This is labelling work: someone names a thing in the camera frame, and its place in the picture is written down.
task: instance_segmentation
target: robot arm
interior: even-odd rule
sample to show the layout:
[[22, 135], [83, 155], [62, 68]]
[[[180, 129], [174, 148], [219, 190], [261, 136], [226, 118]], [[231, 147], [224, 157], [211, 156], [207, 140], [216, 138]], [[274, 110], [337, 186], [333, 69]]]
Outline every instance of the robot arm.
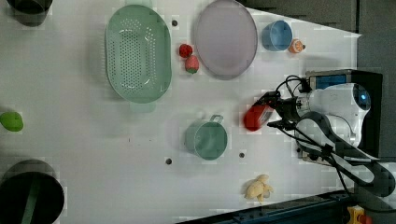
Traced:
[[[271, 106], [282, 118], [269, 122], [268, 126], [295, 138], [300, 149], [322, 157], [376, 200], [395, 210], [396, 163], [379, 162], [357, 148], [362, 121], [370, 110], [367, 91], [360, 85], [348, 83], [325, 90], [305, 88], [302, 93], [298, 97], [281, 99], [277, 89], [267, 92], [261, 98], [262, 103]], [[283, 130], [295, 134], [292, 136]], [[342, 163], [351, 166], [346, 168]], [[373, 178], [364, 180], [353, 170], [358, 166], [366, 167]]]

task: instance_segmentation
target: white table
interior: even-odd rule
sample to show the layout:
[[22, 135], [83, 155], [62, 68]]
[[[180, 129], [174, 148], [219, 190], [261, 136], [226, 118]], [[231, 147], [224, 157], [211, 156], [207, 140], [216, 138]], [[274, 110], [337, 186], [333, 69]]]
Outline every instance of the white table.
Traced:
[[[0, 110], [22, 113], [25, 127], [2, 130], [0, 175], [26, 158], [47, 161], [66, 191], [62, 223], [174, 223], [259, 206], [243, 189], [261, 174], [275, 190], [265, 204], [341, 189], [333, 168], [299, 160], [287, 136], [268, 127], [248, 133], [240, 120], [287, 75], [356, 68], [359, 36], [250, 9], [258, 31], [285, 20], [306, 50], [269, 52], [259, 42], [253, 64], [236, 79], [214, 79], [203, 66], [191, 76], [177, 48], [192, 43], [194, 21], [211, 2], [153, 1], [171, 32], [173, 76], [149, 114], [131, 112], [106, 78], [106, 24], [125, 3], [55, 0], [36, 28], [1, 10]], [[213, 114], [224, 117], [230, 141], [221, 158], [205, 162], [185, 149], [183, 134]]]

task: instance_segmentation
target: blue cup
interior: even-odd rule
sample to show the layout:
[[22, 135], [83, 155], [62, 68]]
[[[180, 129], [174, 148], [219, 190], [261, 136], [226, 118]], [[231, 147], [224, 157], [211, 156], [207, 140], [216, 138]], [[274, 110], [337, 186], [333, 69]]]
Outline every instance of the blue cup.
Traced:
[[285, 21], [275, 21], [262, 30], [262, 44], [271, 51], [288, 49], [292, 39], [291, 28]]

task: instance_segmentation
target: yellow toy food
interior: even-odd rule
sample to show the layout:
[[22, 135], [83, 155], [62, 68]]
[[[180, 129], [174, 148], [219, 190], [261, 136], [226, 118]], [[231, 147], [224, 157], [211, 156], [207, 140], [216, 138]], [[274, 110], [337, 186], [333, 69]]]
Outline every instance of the yellow toy food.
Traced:
[[262, 203], [264, 201], [264, 194], [268, 193], [269, 191], [274, 192], [271, 186], [265, 184], [268, 178], [268, 175], [259, 175], [257, 180], [247, 188], [247, 194], [245, 198], [253, 199], [257, 197], [259, 202]]

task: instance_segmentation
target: teal mug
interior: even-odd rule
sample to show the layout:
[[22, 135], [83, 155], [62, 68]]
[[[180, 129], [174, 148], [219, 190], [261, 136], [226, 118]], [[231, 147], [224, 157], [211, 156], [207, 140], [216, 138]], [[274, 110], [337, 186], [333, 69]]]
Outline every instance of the teal mug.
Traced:
[[207, 161], [220, 157], [228, 141], [222, 121], [221, 115], [213, 115], [210, 121], [195, 121], [186, 131], [187, 149]]

